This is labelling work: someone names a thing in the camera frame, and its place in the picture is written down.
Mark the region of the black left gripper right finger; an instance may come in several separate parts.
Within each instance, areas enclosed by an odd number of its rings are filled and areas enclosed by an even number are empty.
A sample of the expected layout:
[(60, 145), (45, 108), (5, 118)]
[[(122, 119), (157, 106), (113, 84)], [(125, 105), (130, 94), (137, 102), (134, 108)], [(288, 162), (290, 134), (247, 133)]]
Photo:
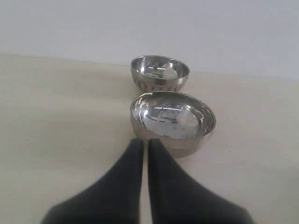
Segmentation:
[(253, 224), (243, 207), (190, 177), (159, 139), (148, 143), (148, 186), (154, 224)]

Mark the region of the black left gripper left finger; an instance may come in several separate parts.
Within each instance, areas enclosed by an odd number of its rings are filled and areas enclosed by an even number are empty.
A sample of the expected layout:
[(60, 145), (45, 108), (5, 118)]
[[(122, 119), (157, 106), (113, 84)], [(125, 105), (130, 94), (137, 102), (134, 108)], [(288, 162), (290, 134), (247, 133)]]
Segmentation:
[(119, 160), (93, 185), (53, 206), (43, 224), (138, 224), (143, 141), (132, 139)]

